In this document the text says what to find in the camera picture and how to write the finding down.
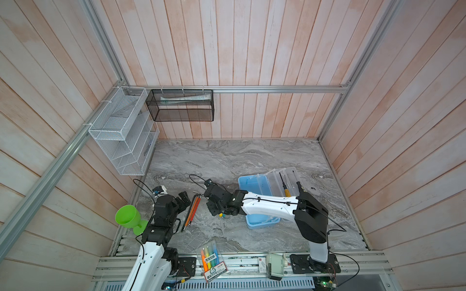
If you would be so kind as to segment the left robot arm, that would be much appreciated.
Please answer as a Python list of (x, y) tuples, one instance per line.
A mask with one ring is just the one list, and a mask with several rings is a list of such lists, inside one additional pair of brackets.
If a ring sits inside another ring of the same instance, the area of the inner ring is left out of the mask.
[(177, 196), (162, 194), (156, 198), (149, 220), (143, 220), (133, 205), (117, 211), (117, 224), (132, 229), (141, 238), (140, 251), (124, 291), (160, 291), (167, 277), (177, 273), (178, 251), (167, 245), (174, 234), (178, 214), (190, 205), (188, 194), (181, 192)]

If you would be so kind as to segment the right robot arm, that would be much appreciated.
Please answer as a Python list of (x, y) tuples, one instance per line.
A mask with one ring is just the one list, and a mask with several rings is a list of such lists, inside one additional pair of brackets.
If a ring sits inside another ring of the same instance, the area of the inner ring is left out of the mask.
[(228, 192), (212, 180), (205, 181), (204, 197), (211, 215), (268, 215), (294, 221), (309, 242), (310, 259), (328, 262), (328, 210), (297, 183), (299, 195), (290, 197), (259, 195), (246, 190)]

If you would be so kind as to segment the red pencil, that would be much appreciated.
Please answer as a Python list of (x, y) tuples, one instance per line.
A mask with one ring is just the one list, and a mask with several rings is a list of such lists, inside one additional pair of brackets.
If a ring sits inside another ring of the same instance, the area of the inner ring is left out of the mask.
[(199, 196), (195, 198), (193, 207), (192, 207), (192, 209), (190, 211), (190, 214), (189, 214), (189, 217), (188, 217), (188, 222), (186, 223), (186, 226), (188, 226), (188, 225), (190, 225), (190, 223), (192, 223), (200, 201), (201, 201), (201, 198)]

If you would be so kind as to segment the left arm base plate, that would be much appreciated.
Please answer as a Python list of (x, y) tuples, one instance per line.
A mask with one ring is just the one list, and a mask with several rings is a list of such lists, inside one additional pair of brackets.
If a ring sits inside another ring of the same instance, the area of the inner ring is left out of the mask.
[(162, 258), (161, 262), (168, 263), (168, 276), (195, 276), (197, 267), (197, 259), (195, 257), (181, 257), (177, 258), (177, 261), (173, 258)]

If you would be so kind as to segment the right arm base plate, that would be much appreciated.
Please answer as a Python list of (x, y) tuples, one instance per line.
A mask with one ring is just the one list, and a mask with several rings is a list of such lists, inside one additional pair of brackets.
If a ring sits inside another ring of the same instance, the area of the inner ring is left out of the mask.
[(326, 263), (319, 263), (309, 255), (290, 255), (290, 264), (294, 274), (341, 273), (341, 267), (335, 254), (329, 254)]

